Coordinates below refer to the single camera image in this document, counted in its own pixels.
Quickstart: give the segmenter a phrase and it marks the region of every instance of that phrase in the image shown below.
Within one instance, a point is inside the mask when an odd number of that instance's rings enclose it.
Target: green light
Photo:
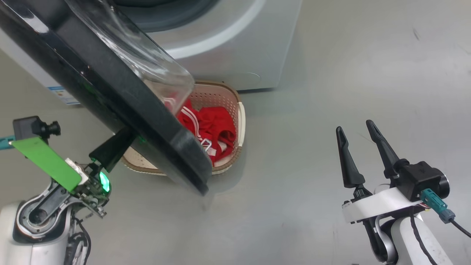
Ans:
[[[101,181],[101,185],[103,186],[103,189],[106,192],[109,192],[110,191],[110,181],[108,180],[108,177],[103,172],[100,172],[100,181]]]

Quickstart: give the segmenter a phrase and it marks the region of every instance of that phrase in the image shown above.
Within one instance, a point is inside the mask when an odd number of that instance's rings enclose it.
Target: green tape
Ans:
[[[57,183],[74,194],[82,178],[40,137],[12,142],[12,145]]]

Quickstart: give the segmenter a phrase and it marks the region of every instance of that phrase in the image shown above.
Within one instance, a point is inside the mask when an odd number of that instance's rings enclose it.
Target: laundry basket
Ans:
[[[245,137],[245,109],[240,101],[239,94],[223,83],[196,82],[195,90],[190,95],[190,101],[194,109],[203,107],[224,107],[232,117],[235,125],[235,141],[232,153],[217,161],[212,169],[212,174],[226,172],[239,158],[242,152],[242,144]],[[122,162],[131,170],[165,176],[161,170],[152,165],[133,148],[128,148],[122,157]]]

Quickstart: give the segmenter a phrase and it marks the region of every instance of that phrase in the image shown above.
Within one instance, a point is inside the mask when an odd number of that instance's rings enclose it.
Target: white stripe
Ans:
[[[193,126],[195,127],[195,134],[196,134],[196,137],[198,138],[198,140],[203,140],[201,138],[201,135],[199,134],[199,131],[200,131],[200,125],[198,123],[198,120],[195,119],[195,116],[194,115],[191,115],[193,113],[191,113],[191,111],[187,111],[188,108],[185,108],[183,107],[183,109],[181,110],[181,113],[185,114],[186,116],[188,116],[188,118],[190,118],[190,120],[193,122]]]

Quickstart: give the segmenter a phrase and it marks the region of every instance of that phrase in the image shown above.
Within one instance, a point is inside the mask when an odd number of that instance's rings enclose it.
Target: open washing machine door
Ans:
[[[193,78],[112,2],[0,0],[0,26],[114,133],[132,129],[154,166],[208,191],[211,161],[174,116]]]

